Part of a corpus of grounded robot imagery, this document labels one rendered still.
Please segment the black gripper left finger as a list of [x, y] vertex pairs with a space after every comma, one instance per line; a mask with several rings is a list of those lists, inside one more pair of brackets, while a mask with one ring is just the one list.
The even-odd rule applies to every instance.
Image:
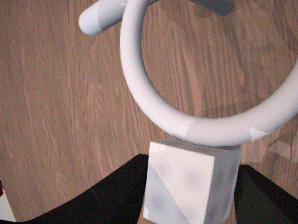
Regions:
[[0, 224], [137, 224], [148, 165], [148, 155], [136, 155], [73, 200], [32, 220]]

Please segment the silver metal hoop with square tab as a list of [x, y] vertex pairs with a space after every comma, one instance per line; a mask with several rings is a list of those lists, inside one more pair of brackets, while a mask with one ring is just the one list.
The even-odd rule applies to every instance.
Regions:
[[146, 72], [142, 26], [150, 0], [128, 0], [120, 57], [130, 92], [149, 119], [177, 139], [150, 143], [144, 218], [154, 224], [221, 224], [229, 217], [242, 147], [298, 113], [298, 57], [265, 101], [238, 115], [198, 117], [161, 96]]

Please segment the grey rounded cylinder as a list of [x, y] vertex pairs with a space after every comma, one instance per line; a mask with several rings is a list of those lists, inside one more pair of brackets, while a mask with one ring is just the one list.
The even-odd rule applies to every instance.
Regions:
[[[97, 3], [86, 8], [78, 20], [81, 32], [90, 36], [102, 34], [109, 27], [121, 22], [128, 0], [98, 0]], [[226, 16], [231, 12], [231, 0], [190, 0], [197, 6], [206, 8], [213, 14]]]

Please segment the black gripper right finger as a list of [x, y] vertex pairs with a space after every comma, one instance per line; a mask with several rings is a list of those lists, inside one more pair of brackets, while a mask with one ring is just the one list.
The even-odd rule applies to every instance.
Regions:
[[239, 165], [234, 190], [237, 224], [298, 224], [298, 200], [251, 165]]

